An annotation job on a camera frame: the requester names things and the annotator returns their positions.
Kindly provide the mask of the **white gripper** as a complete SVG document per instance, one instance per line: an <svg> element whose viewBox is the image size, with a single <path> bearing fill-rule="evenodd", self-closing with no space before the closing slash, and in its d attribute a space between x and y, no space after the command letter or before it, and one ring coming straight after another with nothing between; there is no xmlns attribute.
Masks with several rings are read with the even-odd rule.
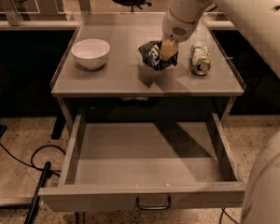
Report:
<svg viewBox="0 0 280 224"><path fill-rule="evenodd" d="M182 22L167 11L162 20L162 35L164 39L161 41L161 59L163 61L168 61L174 56L178 52L177 42L188 40L195 31L197 25L197 22Z"/></svg>

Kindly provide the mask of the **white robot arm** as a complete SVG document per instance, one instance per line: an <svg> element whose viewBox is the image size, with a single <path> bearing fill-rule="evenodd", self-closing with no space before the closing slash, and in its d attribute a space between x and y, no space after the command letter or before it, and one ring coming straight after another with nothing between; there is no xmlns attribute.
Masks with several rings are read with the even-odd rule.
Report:
<svg viewBox="0 0 280 224"><path fill-rule="evenodd" d="M161 58L188 40L211 4L230 19L280 78L280 0L170 0L162 22ZM260 150L245 188L242 224L280 224L280 130Z"/></svg>

